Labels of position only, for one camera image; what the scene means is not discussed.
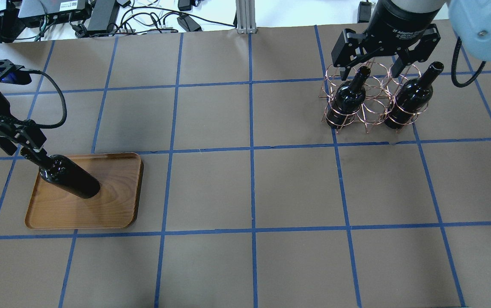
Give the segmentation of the aluminium frame post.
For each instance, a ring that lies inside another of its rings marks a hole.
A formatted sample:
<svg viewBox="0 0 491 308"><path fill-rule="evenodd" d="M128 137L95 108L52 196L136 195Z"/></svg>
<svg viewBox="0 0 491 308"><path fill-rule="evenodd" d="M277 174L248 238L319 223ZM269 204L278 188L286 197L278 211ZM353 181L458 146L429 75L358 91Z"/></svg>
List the aluminium frame post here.
<svg viewBox="0 0 491 308"><path fill-rule="evenodd" d="M237 33L257 33L254 0L236 0Z"/></svg>

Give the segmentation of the dark wine bottle in basket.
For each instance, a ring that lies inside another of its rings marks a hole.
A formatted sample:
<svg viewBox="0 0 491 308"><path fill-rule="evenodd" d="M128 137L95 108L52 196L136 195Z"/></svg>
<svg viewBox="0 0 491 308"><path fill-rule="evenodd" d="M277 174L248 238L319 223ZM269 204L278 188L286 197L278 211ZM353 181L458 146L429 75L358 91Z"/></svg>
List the dark wine bottle in basket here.
<svg viewBox="0 0 491 308"><path fill-rule="evenodd" d="M329 102L326 123L335 130L351 124L366 98L365 82L371 74L368 66L361 66L353 80L345 81Z"/></svg>

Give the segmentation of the black power adapter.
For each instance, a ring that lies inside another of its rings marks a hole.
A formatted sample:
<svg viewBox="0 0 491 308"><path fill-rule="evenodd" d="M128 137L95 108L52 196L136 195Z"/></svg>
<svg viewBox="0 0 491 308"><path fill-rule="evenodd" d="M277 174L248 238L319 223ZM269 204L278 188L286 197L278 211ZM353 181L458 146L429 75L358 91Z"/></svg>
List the black power adapter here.
<svg viewBox="0 0 491 308"><path fill-rule="evenodd" d="M118 10L116 0L95 0L86 34L92 36L112 31Z"/></svg>

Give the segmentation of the black power brick on desk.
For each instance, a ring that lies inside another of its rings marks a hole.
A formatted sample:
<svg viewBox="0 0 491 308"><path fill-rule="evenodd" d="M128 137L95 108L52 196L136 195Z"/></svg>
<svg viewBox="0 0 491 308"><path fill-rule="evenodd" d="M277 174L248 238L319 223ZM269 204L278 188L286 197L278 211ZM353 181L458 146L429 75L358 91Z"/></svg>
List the black power brick on desk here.
<svg viewBox="0 0 491 308"><path fill-rule="evenodd" d="M202 31L202 27L195 20L193 20L189 15L179 15L177 17L177 23L185 30L185 32L188 33Z"/></svg>

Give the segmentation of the dark wine bottle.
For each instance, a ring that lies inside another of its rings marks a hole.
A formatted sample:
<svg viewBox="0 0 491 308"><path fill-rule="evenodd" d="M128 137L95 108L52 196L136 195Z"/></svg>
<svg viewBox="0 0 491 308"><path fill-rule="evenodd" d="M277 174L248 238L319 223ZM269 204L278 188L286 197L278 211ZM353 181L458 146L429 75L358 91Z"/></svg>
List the dark wine bottle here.
<svg viewBox="0 0 491 308"><path fill-rule="evenodd" d="M365 82L371 74L368 66L361 66L353 80L345 81L329 102L326 123L335 130L351 124L366 98Z"/></svg>
<svg viewBox="0 0 491 308"><path fill-rule="evenodd" d="M77 197L91 198L101 189L100 182L68 157L55 154L48 155L46 150L36 152L21 148L21 156L38 166L40 177Z"/></svg>
<svg viewBox="0 0 491 308"><path fill-rule="evenodd" d="M434 61L419 78L408 80L396 95L394 107L384 124L391 129L402 129L433 96L432 83L443 72L444 64Z"/></svg>

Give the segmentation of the wooden tray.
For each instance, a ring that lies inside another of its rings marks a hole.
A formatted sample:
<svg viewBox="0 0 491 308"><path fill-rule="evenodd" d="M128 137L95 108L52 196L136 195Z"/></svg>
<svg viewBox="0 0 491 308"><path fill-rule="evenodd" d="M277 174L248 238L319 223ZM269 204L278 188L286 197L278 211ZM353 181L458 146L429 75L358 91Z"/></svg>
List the wooden tray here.
<svg viewBox="0 0 491 308"><path fill-rule="evenodd" d="M100 191L84 199L38 176L25 225L34 230L70 230L125 228L132 224L137 217L143 177L140 155L76 154L69 158L100 182Z"/></svg>

